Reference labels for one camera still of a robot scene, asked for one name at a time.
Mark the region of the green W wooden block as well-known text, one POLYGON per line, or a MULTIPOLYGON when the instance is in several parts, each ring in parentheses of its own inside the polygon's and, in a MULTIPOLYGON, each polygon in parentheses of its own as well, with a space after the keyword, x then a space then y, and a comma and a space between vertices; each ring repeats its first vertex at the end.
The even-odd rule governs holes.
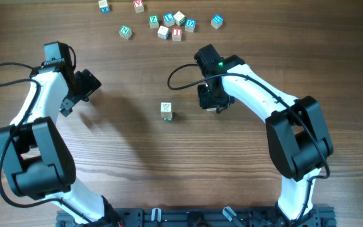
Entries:
POLYGON ((161 115, 172 114, 172 106, 170 102, 161 102, 160 108, 161 115))

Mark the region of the red 6 wooden block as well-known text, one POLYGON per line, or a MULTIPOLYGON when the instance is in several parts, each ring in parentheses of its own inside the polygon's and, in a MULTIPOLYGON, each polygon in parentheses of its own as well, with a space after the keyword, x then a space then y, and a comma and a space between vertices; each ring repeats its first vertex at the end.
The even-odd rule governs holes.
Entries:
POLYGON ((162 119, 163 119, 163 118, 173 118, 173 114, 172 114, 172 113, 164 114, 164 115, 162 115, 161 117, 162 117, 162 119))

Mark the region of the green N wooden block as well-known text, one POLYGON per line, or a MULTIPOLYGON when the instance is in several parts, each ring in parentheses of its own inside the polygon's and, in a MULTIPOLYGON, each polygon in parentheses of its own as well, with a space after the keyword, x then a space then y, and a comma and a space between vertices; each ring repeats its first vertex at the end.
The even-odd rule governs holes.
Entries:
POLYGON ((130 27, 122 25, 119 34, 122 38, 128 40, 132 36, 132 30, 130 27))

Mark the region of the red I wooden block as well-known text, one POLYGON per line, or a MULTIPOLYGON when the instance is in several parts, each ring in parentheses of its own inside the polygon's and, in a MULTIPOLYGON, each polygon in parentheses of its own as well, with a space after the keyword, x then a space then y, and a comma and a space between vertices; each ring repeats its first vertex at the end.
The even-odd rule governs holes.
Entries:
POLYGON ((182 29, 174 28, 172 29, 172 41, 181 41, 182 40, 182 29))

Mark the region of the white green-sided wooden block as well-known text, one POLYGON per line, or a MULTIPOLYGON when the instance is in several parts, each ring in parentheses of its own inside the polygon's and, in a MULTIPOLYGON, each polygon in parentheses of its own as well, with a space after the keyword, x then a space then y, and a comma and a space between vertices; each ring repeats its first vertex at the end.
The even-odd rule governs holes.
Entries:
POLYGON ((208 108, 208 109, 206 109, 206 111, 208 111, 208 112, 216 112, 217 111, 217 108, 208 108))

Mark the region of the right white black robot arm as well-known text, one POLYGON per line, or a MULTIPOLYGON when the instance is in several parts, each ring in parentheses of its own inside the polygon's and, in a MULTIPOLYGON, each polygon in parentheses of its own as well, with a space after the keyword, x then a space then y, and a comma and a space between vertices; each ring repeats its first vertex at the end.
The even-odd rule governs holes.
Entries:
POLYGON ((291 226, 307 221, 313 184, 333 153, 319 103, 311 96, 299 99, 278 90, 240 57, 223 58, 211 44, 199 49, 194 59, 205 78, 197 88, 200 107, 221 113, 239 100, 261 118, 270 158, 282 175, 277 210, 291 226))

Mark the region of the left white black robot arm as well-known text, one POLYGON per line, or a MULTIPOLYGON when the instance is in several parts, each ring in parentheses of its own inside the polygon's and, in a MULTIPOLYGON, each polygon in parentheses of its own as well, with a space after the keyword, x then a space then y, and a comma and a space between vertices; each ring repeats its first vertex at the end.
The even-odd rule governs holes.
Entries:
POLYGON ((18 115, 0 128, 0 195, 6 203, 31 208, 53 203, 63 210, 58 226, 123 226, 102 196, 76 176, 74 159, 56 128, 87 102, 101 83, 87 70, 76 70, 76 55, 62 42, 44 45, 45 61, 31 68, 30 90, 18 115))

